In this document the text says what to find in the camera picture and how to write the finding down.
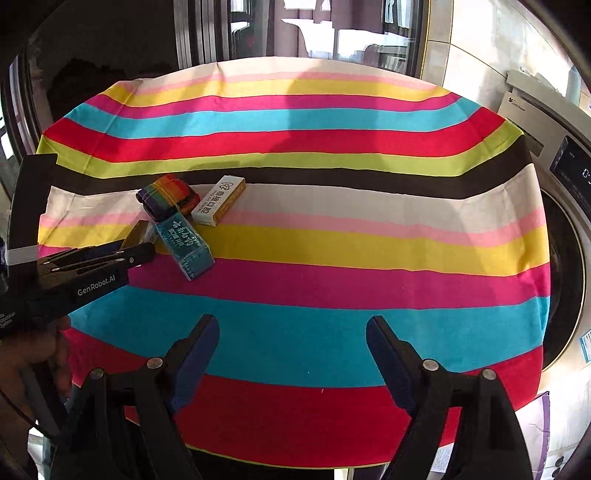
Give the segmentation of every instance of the digital display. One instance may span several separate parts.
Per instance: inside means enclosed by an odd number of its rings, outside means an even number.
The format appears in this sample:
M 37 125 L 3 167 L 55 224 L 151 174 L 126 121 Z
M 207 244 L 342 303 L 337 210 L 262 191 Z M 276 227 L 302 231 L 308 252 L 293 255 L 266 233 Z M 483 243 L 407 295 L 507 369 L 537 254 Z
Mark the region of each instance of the digital display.
M 564 137 L 550 171 L 591 221 L 591 157 L 568 135 Z

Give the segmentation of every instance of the teal box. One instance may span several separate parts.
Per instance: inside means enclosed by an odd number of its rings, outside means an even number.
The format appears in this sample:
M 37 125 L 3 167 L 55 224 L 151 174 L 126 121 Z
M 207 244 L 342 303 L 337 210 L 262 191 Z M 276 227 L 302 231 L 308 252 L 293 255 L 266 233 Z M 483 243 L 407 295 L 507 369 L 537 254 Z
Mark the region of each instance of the teal box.
M 156 224 L 160 238 L 189 280 L 193 280 L 215 263 L 209 245 L 193 226 L 177 212 Z

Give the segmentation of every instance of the pink stripe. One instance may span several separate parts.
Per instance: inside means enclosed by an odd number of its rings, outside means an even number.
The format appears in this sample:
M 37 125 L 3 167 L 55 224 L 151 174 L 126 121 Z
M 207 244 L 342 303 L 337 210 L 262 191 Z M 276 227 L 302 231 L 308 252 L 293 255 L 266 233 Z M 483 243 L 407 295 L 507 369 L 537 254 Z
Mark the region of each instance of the pink stripe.
M 108 95 L 96 95 L 86 103 L 112 115 L 125 118 L 154 118 L 200 111 L 234 112 L 248 110 L 314 109 L 314 108 L 363 108 L 392 112 L 439 110 L 458 100 L 459 95 L 449 93 L 420 102 L 407 102 L 394 98 L 363 95 L 262 95 L 255 97 L 226 98 L 205 96 L 154 106 L 127 106 Z
M 40 256 L 62 250 L 41 247 Z M 129 284 L 223 300 L 327 309 L 493 307 L 549 296 L 550 266 L 511 277 L 487 277 L 219 258 L 211 270 L 187 281 L 171 256 L 156 255 L 152 263 L 129 271 Z
M 46 228 L 92 226 L 92 225 L 133 225 L 138 220 L 149 220 L 148 215 L 138 213 L 117 213 L 99 216 L 52 218 L 43 214 L 40 225 Z M 531 212 L 516 222 L 498 230 L 481 233 L 449 232 L 427 225 L 399 225 L 355 218 L 337 218 L 322 215 L 302 215 L 300 213 L 265 213 L 230 210 L 223 219 L 225 225 L 266 226 L 272 228 L 291 228 L 322 230 L 331 232 L 366 233 L 394 238 L 429 238 L 436 242 L 467 247 L 495 247 L 504 245 L 523 236 L 539 226 L 545 225 L 543 207 Z
M 95 216 L 68 216 L 54 218 L 46 213 L 41 215 L 39 225 L 46 228 L 92 225 L 133 225 L 138 220 L 151 220 L 143 210 L 137 213 L 107 213 Z
M 183 80 L 182 82 L 167 83 L 157 87 L 147 86 L 149 82 L 139 84 L 135 95 L 154 95 L 156 93 L 165 92 L 167 90 L 174 90 L 179 88 L 186 88 L 192 85 L 199 85 L 201 83 L 214 82 L 216 80 L 223 83 L 239 83 L 239 82 L 261 82 L 264 80 L 341 80 L 344 82 L 374 82 L 385 83 L 398 87 L 405 87 L 413 90 L 433 90 L 435 87 L 430 83 L 421 82 L 417 80 L 410 80 L 409 77 L 403 75 L 396 77 L 387 77 L 382 75 L 361 75 L 349 74 L 340 72 L 270 72 L 270 73 L 244 73 L 240 75 L 227 76 L 220 72 L 214 72 L 205 77 L 191 78 Z M 136 87 L 135 83 L 123 86 L 126 90 L 128 86 Z

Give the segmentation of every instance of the washing machine control panel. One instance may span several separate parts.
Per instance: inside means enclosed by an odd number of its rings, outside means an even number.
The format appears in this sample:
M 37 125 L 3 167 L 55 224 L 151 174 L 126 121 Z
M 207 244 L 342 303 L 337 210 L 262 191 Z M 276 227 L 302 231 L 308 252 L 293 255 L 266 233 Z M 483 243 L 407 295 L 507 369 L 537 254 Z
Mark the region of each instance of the washing machine control panel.
M 523 130 L 536 169 L 546 171 L 570 194 L 591 229 L 590 151 L 550 111 L 519 93 L 505 93 L 499 115 Z
M 569 135 L 558 149 L 550 171 L 591 221 L 591 156 Z

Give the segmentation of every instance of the table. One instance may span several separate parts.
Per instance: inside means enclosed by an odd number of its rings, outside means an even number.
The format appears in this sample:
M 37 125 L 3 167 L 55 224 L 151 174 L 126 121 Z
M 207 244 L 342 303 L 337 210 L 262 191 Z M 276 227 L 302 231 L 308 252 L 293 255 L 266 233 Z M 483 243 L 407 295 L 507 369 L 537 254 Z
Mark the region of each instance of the table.
M 365 345 L 374 314 L 447 369 L 493 368 L 515 408 L 536 394 L 540 190 L 522 132 L 467 99 L 361 65 L 234 60 L 118 82 L 39 152 L 59 155 L 42 254 L 123 238 L 146 218 L 135 191 L 164 173 L 202 195 L 246 178 L 223 222 L 197 227 L 210 271 L 188 282 L 160 245 L 68 333 L 81 383 L 162 355 L 214 314 L 219 347 L 177 417 L 192 448 L 302 468 L 389 461 L 408 417 Z

